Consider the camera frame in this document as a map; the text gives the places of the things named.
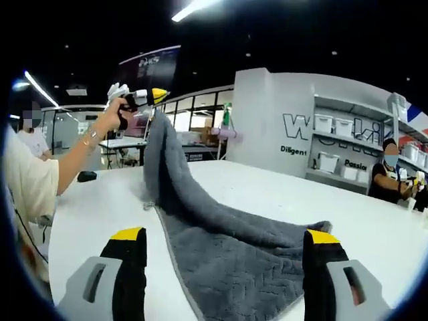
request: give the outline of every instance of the beige shirt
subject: beige shirt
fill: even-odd
[[[55,210],[60,175],[58,161],[50,159],[42,161],[33,156],[29,147],[18,138],[10,126],[7,128],[3,155],[3,170],[7,186],[26,230],[34,240],[29,221],[35,223],[38,217],[52,215]],[[43,259],[32,246],[17,215],[15,215],[15,223],[24,242],[34,252],[39,277],[48,281],[47,268]]]

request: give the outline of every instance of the desk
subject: desk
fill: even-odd
[[[142,138],[125,136],[119,139],[103,140],[99,145],[107,149],[140,148],[146,146],[147,142]]]
[[[123,137],[119,139],[103,140],[99,144],[107,150],[118,150],[122,148],[137,148],[140,150],[140,166],[144,165],[144,150],[147,142],[142,138]],[[183,145],[183,151],[188,162],[215,161],[217,159],[217,147],[202,145]]]
[[[360,260],[376,276],[392,308],[420,272],[427,255],[428,232],[401,207],[227,161],[189,166],[196,181],[230,207],[296,224],[332,222],[332,233],[349,258]],[[196,321],[175,275],[159,218],[154,209],[142,209],[145,195],[141,167],[102,171],[96,181],[73,183],[64,193],[49,245],[49,277],[56,304],[64,296],[67,279],[88,257],[99,256],[112,235],[143,226],[148,241],[146,320]],[[303,300],[280,318],[303,319]]]

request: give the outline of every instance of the face mask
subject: face mask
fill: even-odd
[[[398,155],[385,155],[385,162],[391,167],[395,167],[398,161],[399,161]]]

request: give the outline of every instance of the towel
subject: towel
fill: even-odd
[[[199,320],[272,320],[303,295],[304,232],[330,231],[329,222],[294,225],[216,202],[191,176],[175,130],[158,110],[143,171],[176,275]]]

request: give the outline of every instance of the green bottle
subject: green bottle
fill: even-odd
[[[230,123],[230,111],[229,108],[232,106],[231,103],[225,104],[225,113],[223,115],[223,126],[225,127],[229,127],[229,123]]]

